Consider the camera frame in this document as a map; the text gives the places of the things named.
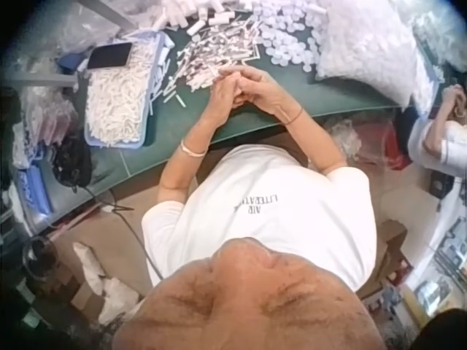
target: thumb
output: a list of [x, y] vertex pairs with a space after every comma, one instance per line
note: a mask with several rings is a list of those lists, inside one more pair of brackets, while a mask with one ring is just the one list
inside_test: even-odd
[[239, 78], [238, 86], [244, 93], [260, 96], [264, 95], [267, 89], [264, 82], [255, 82], [244, 77]]

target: cable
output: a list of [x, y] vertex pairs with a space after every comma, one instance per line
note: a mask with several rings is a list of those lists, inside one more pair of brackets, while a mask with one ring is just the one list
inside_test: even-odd
[[123, 223], [126, 225], [126, 227], [130, 230], [131, 234], [133, 235], [133, 237], [136, 239], [136, 241], [138, 242], [138, 245], [141, 247], [141, 249], [143, 250], [144, 252], [144, 255], [145, 257], [147, 258], [147, 260], [149, 261], [149, 264], [151, 265], [151, 268], [153, 268], [155, 274], [157, 275], [157, 277], [162, 281], [164, 280], [163, 276], [162, 276], [162, 273], [159, 271], [159, 269], [157, 268], [157, 266], [155, 265], [155, 263], [153, 262], [153, 259], [151, 259], [151, 257], [149, 256], [149, 253], [147, 252], [146, 248], [144, 247], [144, 243], [141, 241], [141, 239], [138, 237], [138, 234], [136, 233], [136, 231], [133, 229], [133, 227], [130, 225], [130, 223], [128, 222], [128, 220], [122, 215], [120, 214], [119, 211], [134, 211], [134, 208], [131, 208], [131, 207], [128, 207], [128, 206], [119, 206], [117, 205], [116, 203], [108, 203], [106, 201], [102, 201], [101, 199], [97, 198], [94, 193], [92, 193], [87, 187], [83, 187], [83, 189], [88, 192], [92, 197], [93, 199], [98, 202], [98, 203], [102, 203], [106, 206], [111, 206], [113, 207], [113, 210], [112, 210], [112, 213], [115, 214], [116, 216], [118, 216], [122, 221]]

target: white cloth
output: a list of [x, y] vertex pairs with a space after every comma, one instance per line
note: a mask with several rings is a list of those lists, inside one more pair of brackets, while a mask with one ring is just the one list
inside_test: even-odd
[[[159, 203], [145, 214], [142, 227], [149, 256], [163, 276], [243, 237], [304, 257], [354, 291], [376, 259], [366, 175], [346, 167], [323, 176], [265, 145], [233, 149], [185, 205]], [[148, 269], [156, 285], [158, 278]]]
[[454, 177], [466, 178], [467, 129], [454, 121], [446, 123], [446, 133], [441, 142], [441, 160], [426, 152], [423, 147], [432, 120], [418, 119], [410, 133], [409, 157], [416, 164]]

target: green table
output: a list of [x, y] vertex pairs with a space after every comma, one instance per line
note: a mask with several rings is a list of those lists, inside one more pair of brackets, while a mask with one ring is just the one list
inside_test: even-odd
[[[169, 74], [173, 74], [176, 69], [177, 50], [183, 48], [188, 42], [188, 36], [185, 33], [171, 34], [171, 37], [176, 47], [169, 56], [171, 58]], [[339, 112], [397, 107], [368, 85], [342, 79], [317, 82], [312, 78], [313, 74], [305, 74], [301, 66], [285, 68], [273, 66], [263, 48], [260, 49], [260, 53], [260, 60], [249, 63], [268, 71], [313, 117]], [[153, 105], [155, 116], [149, 117], [147, 138], [142, 148], [137, 150], [92, 149], [94, 170], [89, 189], [94, 194], [102, 193], [138, 173], [162, 164], [170, 157], [182, 137], [197, 121], [209, 97], [209, 89], [191, 93], [187, 86], [181, 86], [182, 82], [179, 82], [179, 85], [177, 91], [185, 101], [187, 108], [182, 108], [175, 98], [166, 104], [163, 104], [163, 99], [159, 98]], [[78, 105], [77, 109], [78, 111], [84, 110], [83, 105]], [[269, 128], [276, 124], [276, 120], [272, 117], [253, 107], [245, 107], [234, 112], [227, 124], [215, 134], [213, 142]], [[45, 217], [25, 205], [26, 218], [34, 233], [44, 230], [49, 224], [90, 199], [90, 195], [84, 190], [79, 190], [74, 194], [71, 189], [61, 186], [55, 180], [48, 162], [42, 162], [40, 168], [53, 214]]]

